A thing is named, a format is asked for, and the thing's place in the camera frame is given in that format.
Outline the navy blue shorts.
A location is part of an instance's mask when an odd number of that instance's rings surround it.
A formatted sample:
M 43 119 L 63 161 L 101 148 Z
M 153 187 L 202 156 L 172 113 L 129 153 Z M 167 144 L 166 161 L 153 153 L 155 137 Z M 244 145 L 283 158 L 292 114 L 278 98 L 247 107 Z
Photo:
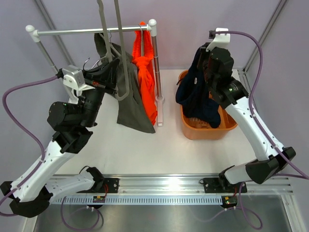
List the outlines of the navy blue shorts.
M 178 81 L 175 100 L 182 106 L 187 118 L 197 118 L 208 123 L 211 128 L 218 128 L 221 124 L 219 104 L 210 98 L 204 73 L 197 68 L 200 55 L 198 49 L 187 74 Z

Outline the olive green shorts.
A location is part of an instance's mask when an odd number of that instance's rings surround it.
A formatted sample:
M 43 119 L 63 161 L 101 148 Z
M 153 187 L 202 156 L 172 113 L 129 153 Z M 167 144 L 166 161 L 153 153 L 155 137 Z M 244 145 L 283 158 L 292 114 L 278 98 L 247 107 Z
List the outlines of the olive green shorts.
M 144 133 L 155 133 L 154 126 L 144 110 L 138 89 L 135 65 L 132 63 L 132 56 L 128 52 L 126 52 L 126 62 L 129 81 L 129 94 L 122 101 L 118 101 L 117 124 Z M 126 93 L 125 74 L 122 63 L 122 58 L 120 57 L 120 63 L 117 70 L 117 87 L 118 94 L 121 96 Z

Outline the orange shorts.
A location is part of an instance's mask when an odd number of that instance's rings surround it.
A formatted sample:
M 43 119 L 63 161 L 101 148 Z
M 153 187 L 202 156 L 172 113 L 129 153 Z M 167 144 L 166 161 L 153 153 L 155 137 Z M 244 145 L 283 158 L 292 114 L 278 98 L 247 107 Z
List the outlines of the orange shorts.
M 155 77 L 153 69 L 153 46 L 150 32 L 143 31 L 144 34 L 144 56 L 140 56 L 140 30 L 135 31 L 136 37 L 133 43 L 132 63 L 138 69 L 138 83 L 140 96 L 146 115 L 154 125 L 157 118 L 157 107 L 155 103 Z

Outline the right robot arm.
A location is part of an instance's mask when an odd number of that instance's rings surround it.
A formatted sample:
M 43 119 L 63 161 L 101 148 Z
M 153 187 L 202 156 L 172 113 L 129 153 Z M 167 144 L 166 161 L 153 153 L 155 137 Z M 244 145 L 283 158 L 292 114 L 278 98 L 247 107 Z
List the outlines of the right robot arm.
M 203 71 L 213 100 L 239 125 L 249 141 L 255 159 L 242 165 L 233 165 L 219 173 L 219 188 L 231 191 L 236 184 L 253 181 L 262 184 L 282 171 L 295 156 L 292 147 L 285 147 L 268 129 L 249 103 L 249 93 L 232 76 L 234 60 L 225 48 L 199 48 L 197 68 Z

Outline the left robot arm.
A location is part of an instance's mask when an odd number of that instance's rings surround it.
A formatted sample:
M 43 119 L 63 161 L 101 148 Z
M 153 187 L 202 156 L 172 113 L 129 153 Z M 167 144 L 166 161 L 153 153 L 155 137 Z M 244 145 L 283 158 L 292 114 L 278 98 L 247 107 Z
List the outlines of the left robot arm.
M 65 196 L 81 191 L 97 193 L 107 188 L 103 174 L 96 167 L 60 181 L 52 182 L 50 178 L 88 143 L 104 95 L 116 91 L 119 63 L 120 59 L 115 58 L 90 70 L 70 65 L 43 80 L 48 83 L 61 79 L 72 89 L 77 102 L 51 104 L 47 122 L 55 133 L 50 143 L 41 148 L 41 156 L 23 175 L 1 184 L 4 198 L 11 199 L 12 216 L 32 218 Z

